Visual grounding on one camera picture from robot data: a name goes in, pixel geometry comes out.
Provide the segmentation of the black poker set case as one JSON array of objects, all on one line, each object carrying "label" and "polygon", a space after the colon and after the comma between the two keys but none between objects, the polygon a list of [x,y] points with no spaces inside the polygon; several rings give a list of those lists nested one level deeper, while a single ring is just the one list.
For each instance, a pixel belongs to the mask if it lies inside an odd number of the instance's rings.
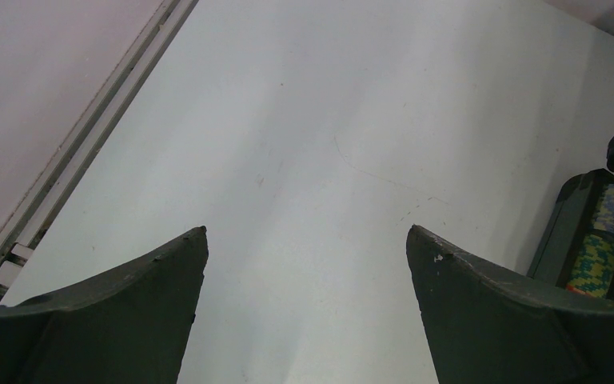
[{"label": "black poker set case", "polygon": [[[614,184],[614,136],[608,143],[606,165],[568,179],[539,241],[527,275],[566,289],[576,256],[602,189]],[[614,300],[614,276],[606,298]]]}]

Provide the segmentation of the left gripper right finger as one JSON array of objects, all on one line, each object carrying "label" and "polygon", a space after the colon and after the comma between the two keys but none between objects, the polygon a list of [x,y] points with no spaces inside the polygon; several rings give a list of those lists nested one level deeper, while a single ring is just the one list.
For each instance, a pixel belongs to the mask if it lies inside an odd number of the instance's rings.
[{"label": "left gripper right finger", "polygon": [[540,282],[412,226],[406,255],[442,383],[614,383],[614,301]]}]

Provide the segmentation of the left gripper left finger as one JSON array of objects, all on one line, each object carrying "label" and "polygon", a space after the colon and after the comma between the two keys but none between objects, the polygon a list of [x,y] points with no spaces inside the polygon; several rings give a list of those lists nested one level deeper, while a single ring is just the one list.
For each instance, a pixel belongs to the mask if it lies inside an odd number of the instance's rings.
[{"label": "left gripper left finger", "polygon": [[81,282],[0,305],[0,383],[175,383],[208,256],[200,226]]}]

